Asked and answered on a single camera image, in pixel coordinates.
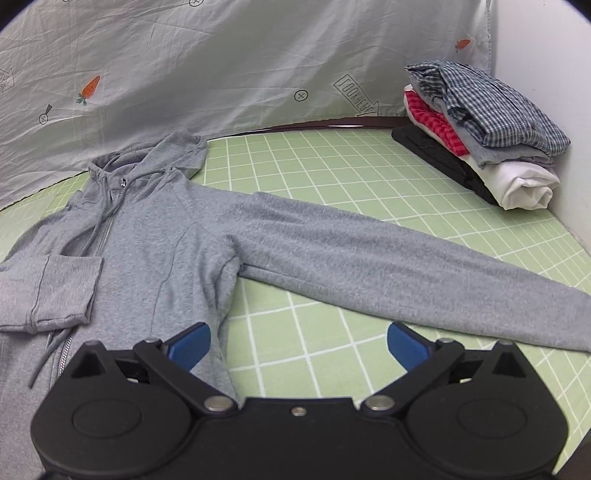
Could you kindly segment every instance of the drawstring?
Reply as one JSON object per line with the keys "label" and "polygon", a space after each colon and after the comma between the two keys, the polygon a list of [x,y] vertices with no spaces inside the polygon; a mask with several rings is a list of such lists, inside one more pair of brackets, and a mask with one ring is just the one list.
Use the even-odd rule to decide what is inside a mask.
{"label": "drawstring", "polygon": [[[86,253],[88,252],[88,249],[90,248],[90,246],[96,240],[96,237],[99,235],[100,226],[103,224],[103,222],[105,220],[107,220],[107,218],[114,215],[121,207],[121,204],[123,204],[123,199],[125,198],[125,194],[129,190],[129,187],[131,186],[131,184],[142,177],[147,177],[147,176],[153,175],[155,173],[165,173],[165,172],[166,172],[166,170],[164,170],[164,169],[152,170],[152,171],[148,171],[146,173],[141,173],[139,175],[128,178],[126,181],[126,185],[124,185],[123,193],[119,196],[119,198],[117,198],[115,203],[108,210],[107,210],[108,189],[107,189],[106,179],[103,178],[100,183],[100,189],[101,189],[101,193],[103,195],[103,206],[100,211],[100,216],[98,217],[97,222],[95,223],[94,227],[87,228],[83,232],[77,234],[73,239],[69,240],[69,242],[61,249],[60,255],[75,240],[79,239],[82,235],[88,233],[90,231],[90,229],[92,228],[92,233],[90,234],[90,238],[88,239],[86,245],[84,246],[84,248],[82,249],[82,252],[79,255],[80,257],[84,257],[86,255]],[[46,364],[47,360],[49,360],[49,357],[51,357],[53,352],[55,352],[56,349],[66,340],[66,338],[68,337],[68,334],[71,331],[72,331],[72,328],[67,328],[67,329],[62,330],[59,334],[53,336],[51,338],[51,340],[50,340],[50,337],[48,337],[48,344],[46,345],[45,350],[43,350],[43,354],[41,355],[41,358],[37,361],[35,368],[33,370],[33,373],[31,374],[31,377],[29,378],[29,382],[28,382],[29,388],[33,387],[35,380],[39,376],[39,373],[41,372],[41,369],[43,368],[43,366]]]}
{"label": "drawstring", "polygon": [[48,347],[43,351],[41,358],[35,364],[35,369],[33,370],[33,373],[29,377],[29,383],[27,384],[29,386],[29,388],[33,388],[33,384],[35,383],[35,380],[39,376],[39,373],[41,372],[43,365],[45,365],[45,363],[49,360],[49,357],[51,357],[51,354],[53,352],[55,352],[57,347],[59,347],[61,345],[61,343],[66,339],[66,337],[70,333],[70,330],[71,330],[71,328],[67,328],[65,330],[62,330],[58,335],[56,335],[53,338],[53,340],[48,345]]}

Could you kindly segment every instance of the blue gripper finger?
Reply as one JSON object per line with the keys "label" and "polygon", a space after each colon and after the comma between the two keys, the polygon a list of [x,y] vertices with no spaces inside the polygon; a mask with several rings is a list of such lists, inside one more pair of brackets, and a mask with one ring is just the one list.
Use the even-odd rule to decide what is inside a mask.
{"label": "blue gripper finger", "polygon": [[388,350],[405,370],[410,371],[427,360],[435,351],[435,344],[401,322],[388,327]]}
{"label": "blue gripper finger", "polygon": [[206,323],[199,322],[166,340],[162,352],[185,371],[190,371],[209,352],[212,332]]}

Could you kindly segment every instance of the blue checkered shirt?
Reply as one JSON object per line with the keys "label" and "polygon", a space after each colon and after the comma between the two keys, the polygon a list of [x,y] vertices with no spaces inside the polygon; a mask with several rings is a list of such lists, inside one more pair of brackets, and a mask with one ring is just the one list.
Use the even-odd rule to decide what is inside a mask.
{"label": "blue checkered shirt", "polygon": [[452,61],[406,67],[428,98],[440,97],[449,115],[484,147],[525,144],[554,157],[568,137],[522,94],[482,70]]}

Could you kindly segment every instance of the hood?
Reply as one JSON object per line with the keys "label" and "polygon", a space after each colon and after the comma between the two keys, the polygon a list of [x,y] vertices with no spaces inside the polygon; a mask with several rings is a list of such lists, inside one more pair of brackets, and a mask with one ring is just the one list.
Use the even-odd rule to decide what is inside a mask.
{"label": "hood", "polygon": [[90,178],[116,183],[123,176],[134,178],[157,170],[176,168],[191,178],[207,156],[207,140],[187,131],[177,131],[154,142],[138,143],[124,150],[93,158],[88,163]]}

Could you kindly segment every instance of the screw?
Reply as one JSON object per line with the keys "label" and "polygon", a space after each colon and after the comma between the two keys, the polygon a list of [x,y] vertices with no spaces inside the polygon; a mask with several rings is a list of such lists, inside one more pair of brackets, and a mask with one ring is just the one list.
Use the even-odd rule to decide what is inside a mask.
{"label": "screw", "polygon": [[307,413],[308,413],[308,411],[304,407],[293,407],[291,409],[291,414],[294,417],[303,417]]}
{"label": "screw", "polygon": [[213,397],[207,398],[203,402],[203,405],[209,411],[223,412],[230,410],[234,406],[234,402],[224,395],[214,395]]}
{"label": "screw", "polygon": [[396,402],[387,395],[373,395],[365,401],[365,405],[373,411],[391,409]]}

